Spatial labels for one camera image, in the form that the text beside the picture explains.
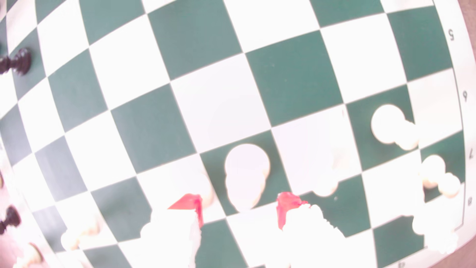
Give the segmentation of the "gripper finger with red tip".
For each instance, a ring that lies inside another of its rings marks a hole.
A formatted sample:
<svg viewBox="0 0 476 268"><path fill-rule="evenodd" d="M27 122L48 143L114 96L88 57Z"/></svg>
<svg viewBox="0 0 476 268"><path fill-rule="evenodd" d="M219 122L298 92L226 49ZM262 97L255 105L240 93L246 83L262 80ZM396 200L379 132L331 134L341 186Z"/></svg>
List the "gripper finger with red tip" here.
<svg viewBox="0 0 476 268"><path fill-rule="evenodd" d="M277 195L276 260L288 268L349 268L353 253L343 233L317 204L291 192Z"/></svg>
<svg viewBox="0 0 476 268"><path fill-rule="evenodd" d="M199 194L185 194L168 208L152 210L140 231L145 267L195 268L203 224Z"/></svg>

